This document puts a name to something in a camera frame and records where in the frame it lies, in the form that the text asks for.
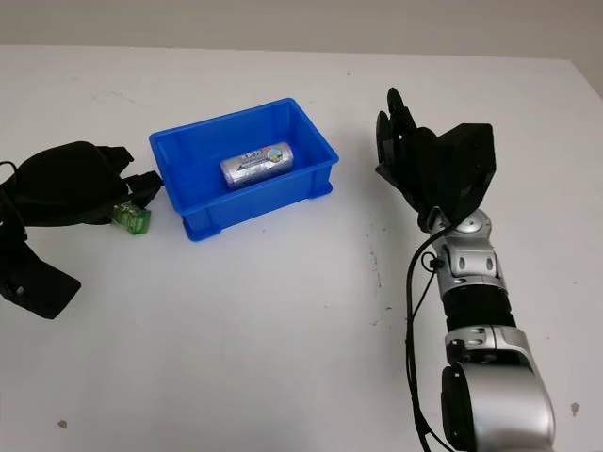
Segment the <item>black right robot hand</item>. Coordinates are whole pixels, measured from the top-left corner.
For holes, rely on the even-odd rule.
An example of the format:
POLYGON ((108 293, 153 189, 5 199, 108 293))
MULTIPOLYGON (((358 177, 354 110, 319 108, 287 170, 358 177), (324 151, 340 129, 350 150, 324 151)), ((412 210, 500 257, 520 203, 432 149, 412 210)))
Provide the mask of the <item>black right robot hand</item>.
POLYGON ((419 229, 428 233, 437 205, 428 201, 425 191, 428 177, 423 158, 436 135, 429 128, 416 125, 396 88, 390 88, 386 98, 388 112, 380 111, 376 121, 378 166, 375 170, 402 194, 417 212, 419 229))

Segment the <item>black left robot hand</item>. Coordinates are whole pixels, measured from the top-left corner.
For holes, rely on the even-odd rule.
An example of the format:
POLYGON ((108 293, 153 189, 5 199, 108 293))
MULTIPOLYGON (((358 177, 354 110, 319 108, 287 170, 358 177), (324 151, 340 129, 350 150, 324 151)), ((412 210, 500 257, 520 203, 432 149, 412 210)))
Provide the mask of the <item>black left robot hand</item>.
POLYGON ((143 209, 163 186, 154 170, 123 178, 133 161, 124 147, 76 141, 29 157, 1 189, 26 227, 105 225, 116 206, 143 209))

